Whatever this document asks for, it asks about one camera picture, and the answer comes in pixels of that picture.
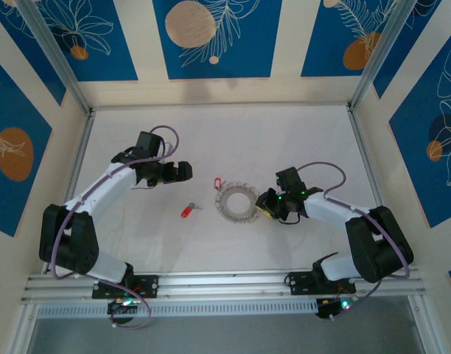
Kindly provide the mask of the key with red cap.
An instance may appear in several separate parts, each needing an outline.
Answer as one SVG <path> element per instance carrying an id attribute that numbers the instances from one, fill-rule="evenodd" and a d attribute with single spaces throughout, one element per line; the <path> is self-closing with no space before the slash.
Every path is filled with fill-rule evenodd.
<path id="1" fill-rule="evenodd" d="M 198 206 L 195 203 L 189 203 L 181 213 L 182 218 L 187 218 L 193 210 L 202 210 L 201 206 Z"/>

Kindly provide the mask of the round metal keyring disc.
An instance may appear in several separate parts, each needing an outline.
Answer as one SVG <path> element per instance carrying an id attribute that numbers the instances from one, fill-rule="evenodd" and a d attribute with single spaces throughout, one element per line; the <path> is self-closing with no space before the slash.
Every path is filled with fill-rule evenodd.
<path id="1" fill-rule="evenodd" d="M 228 200 L 232 195 L 244 195 L 249 202 L 249 206 L 244 212 L 235 212 L 228 206 Z M 253 223 L 259 217 L 256 207 L 258 196 L 254 187 L 243 184 L 239 181 L 225 183 L 217 192 L 215 207 L 221 216 L 232 223 Z"/>

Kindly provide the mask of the aluminium table back rail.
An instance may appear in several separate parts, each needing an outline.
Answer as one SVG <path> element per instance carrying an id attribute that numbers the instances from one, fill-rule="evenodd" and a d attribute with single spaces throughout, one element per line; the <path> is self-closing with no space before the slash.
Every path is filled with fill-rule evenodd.
<path id="1" fill-rule="evenodd" d="M 196 103 L 196 104 L 157 104 L 157 105 L 99 105 L 92 111 L 145 111 L 154 108 L 225 108 L 225 107 L 349 107 L 348 102 L 243 102 L 243 103 Z"/>

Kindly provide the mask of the aluminium table side rail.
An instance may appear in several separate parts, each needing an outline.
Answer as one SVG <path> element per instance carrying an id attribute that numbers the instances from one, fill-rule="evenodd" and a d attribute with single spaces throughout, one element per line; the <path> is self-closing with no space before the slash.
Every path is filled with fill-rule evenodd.
<path id="1" fill-rule="evenodd" d="M 371 152 L 366 141 L 365 135 L 363 133 L 363 128 L 360 124 L 358 116 L 354 112 L 354 109 L 348 103 L 346 105 L 346 110 L 349 116 L 349 121 L 352 126 L 353 134 L 357 142 L 358 149 L 360 151 L 360 156 L 363 161 L 363 165 L 366 171 L 368 182 L 373 194 L 373 198 L 378 206 L 383 205 L 387 208 L 391 208 L 391 205 L 386 200 L 380 184 L 377 178 L 377 171 L 372 161 Z"/>
<path id="2" fill-rule="evenodd" d="M 69 178 L 69 184 L 67 186 L 66 194 L 64 197 L 65 201 L 70 201 L 77 196 L 76 188 L 77 182 L 80 176 L 80 171 L 83 164 L 83 159 L 85 157 L 86 148 L 91 135 L 91 131 L 94 124 L 95 113 L 91 112 L 88 119 L 85 122 L 85 127 L 83 129 L 83 134 L 77 149 L 77 154 L 74 160 L 73 168 L 71 169 L 71 174 Z M 58 260 L 62 260 L 59 265 L 61 268 L 68 272 L 72 272 L 72 265 L 69 256 L 69 231 L 70 229 L 64 229 L 62 237 L 60 239 L 61 256 L 57 255 Z"/>

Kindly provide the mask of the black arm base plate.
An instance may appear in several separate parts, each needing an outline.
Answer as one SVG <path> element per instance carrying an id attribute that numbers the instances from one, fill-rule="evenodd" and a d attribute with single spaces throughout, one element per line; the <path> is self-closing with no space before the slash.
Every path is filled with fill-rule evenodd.
<path id="1" fill-rule="evenodd" d="M 122 286 L 129 288 L 144 299 L 155 299 L 158 292 L 158 275 L 132 275 L 123 281 Z M 113 285 L 97 283 L 94 285 L 92 299 L 121 299 L 132 297 L 130 293 Z"/>
<path id="2" fill-rule="evenodd" d="M 314 271 L 290 272 L 284 278 L 284 284 L 290 288 L 290 293 L 294 296 L 356 293 L 356 287 L 349 279 L 331 281 Z"/>

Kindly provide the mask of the aluminium mounting rail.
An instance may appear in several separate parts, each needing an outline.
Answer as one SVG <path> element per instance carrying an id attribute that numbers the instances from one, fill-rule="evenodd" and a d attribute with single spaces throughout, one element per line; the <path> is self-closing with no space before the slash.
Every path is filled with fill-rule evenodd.
<path id="1" fill-rule="evenodd" d="M 289 299 L 283 271 L 163 273 L 157 301 Z M 94 282 L 80 277 L 56 280 L 48 274 L 29 276 L 21 296 L 24 304 L 91 301 Z"/>

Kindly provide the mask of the blue floral wall panel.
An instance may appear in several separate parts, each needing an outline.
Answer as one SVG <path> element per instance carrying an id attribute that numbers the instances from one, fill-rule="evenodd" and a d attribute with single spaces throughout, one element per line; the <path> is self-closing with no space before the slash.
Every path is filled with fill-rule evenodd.
<path id="1" fill-rule="evenodd" d="M 58 105 L 61 105 L 66 87 L 46 58 L 14 0 L 0 0 L 0 22 Z"/>
<path id="2" fill-rule="evenodd" d="M 389 123 L 429 226 L 451 218 L 451 36 Z"/>
<path id="3" fill-rule="evenodd" d="M 14 237 L 52 127 L 0 65 L 0 232 Z"/>
<path id="4" fill-rule="evenodd" d="M 451 0 L 416 0 L 373 87 L 385 102 L 419 83 L 429 99 L 451 100 Z"/>
<path id="5" fill-rule="evenodd" d="M 398 0 L 321 0 L 302 77 L 361 74 Z"/>
<path id="6" fill-rule="evenodd" d="M 36 6 L 79 81 L 138 80 L 113 0 L 40 0 Z"/>
<path id="7" fill-rule="evenodd" d="M 152 0 L 170 80 L 270 77 L 282 0 Z"/>

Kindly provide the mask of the aluminium frame post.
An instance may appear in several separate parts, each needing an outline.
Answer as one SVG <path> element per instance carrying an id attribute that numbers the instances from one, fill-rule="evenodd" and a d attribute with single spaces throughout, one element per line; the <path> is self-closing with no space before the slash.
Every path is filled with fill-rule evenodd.
<path id="1" fill-rule="evenodd" d="M 363 100 L 367 90 L 373 83 L 374 78 L 380 71 L 396 39 L 399 37 L 407 19 L 415 7 L 417 0 L 398 0 L 394 12 L 389 17 L 385 29 L 382 31 L 380 39 L 369 58 L 357 85 L 348 101 L 347 107 L 351 113 L 355 111 Z"/>
<path id="2" fill-rule="evenodd" d="M 16 7 L 29 27 L 39 47 L 55 70 L 57 76 L 65 88 L 71 93 L 75 103 L 87 116 L 91 116 L 91 108 L 81 91 L 77 78 L 72 71 L 69 62 L 62 53 L 50 28 L 43 19 L 37 6 L 32 0 L 15 0 Z"/>

